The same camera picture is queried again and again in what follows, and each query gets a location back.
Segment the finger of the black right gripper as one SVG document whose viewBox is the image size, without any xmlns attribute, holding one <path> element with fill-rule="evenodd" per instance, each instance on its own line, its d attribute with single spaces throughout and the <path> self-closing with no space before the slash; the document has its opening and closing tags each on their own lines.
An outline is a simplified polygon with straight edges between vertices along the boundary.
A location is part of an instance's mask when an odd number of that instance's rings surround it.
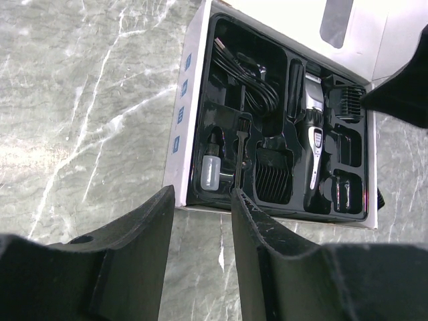
<svg viewBox="0 0 428 321">
<path fill-rule="evenodd" d="M 361 106 L 427 128 L 427 28 L 409 63 L 360 99 Z"/>
</svg>

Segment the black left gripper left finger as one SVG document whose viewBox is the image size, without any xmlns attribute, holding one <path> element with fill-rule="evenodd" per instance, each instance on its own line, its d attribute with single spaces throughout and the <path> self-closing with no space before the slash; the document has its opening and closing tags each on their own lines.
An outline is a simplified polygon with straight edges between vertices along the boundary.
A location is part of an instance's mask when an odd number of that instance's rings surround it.
<svg viewBox="0 0 428 321">
<path fill-rule="evenodd" d="M 2 320 L 156 320 L 175 191 L 68 243 L 1 236 Z"/>
</svg>

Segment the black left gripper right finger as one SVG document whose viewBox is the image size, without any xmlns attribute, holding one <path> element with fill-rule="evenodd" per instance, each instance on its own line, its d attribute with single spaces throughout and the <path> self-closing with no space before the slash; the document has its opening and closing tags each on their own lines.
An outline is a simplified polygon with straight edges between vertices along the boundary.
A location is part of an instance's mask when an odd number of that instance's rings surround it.
<svg viewBox="0 0 428 321">
<path fill-rule="evenodd" d="M 244 320 L 426 320 L 427 248 L 401 243 L 318 245 L 231 198 Z"/>
</svg>

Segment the silver hair clipper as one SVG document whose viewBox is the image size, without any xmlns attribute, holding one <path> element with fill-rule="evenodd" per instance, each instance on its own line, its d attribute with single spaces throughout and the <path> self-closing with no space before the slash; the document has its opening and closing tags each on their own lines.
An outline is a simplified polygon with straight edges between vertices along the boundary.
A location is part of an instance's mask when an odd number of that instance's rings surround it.
<svg viewBox="0 0 428 321">
<path fill-rule="evenodd" d="M 304 82 L 305 116 L 300 142 L 305 150 L 304 209 L 316 207 L 320 183 L 320 165 L 324 146 L 324 94 L 321 79 L 306 73 Z"/>
</svg>

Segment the white hair clipper box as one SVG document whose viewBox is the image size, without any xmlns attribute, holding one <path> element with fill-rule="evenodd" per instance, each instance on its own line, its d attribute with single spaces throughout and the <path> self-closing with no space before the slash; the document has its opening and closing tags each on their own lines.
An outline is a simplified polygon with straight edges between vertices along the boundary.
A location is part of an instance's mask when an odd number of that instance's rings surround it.
<svg viewBox="0 0 428 321">
<path fill-rule="evenodd" d="M 427 26 L 426 1 L 202 1 L 185 34 L 164 185 L 175 205 L 231 208 L 239 118 L 251 121 L 240 188 L 276 217 L 376 229 L 375 113 L 358 123 L 336 117 L 335 82 L 366 94 L 409 63 Z M 304 209 L 305 74 L 321 79 L 324 146 L 317 203 Z M 201 188 L 209 137 L 217 136 L 219 188 Z M 266 203 L 255 192 L 256 150 L 284 152 L 290 200 Z"/>
</svg>

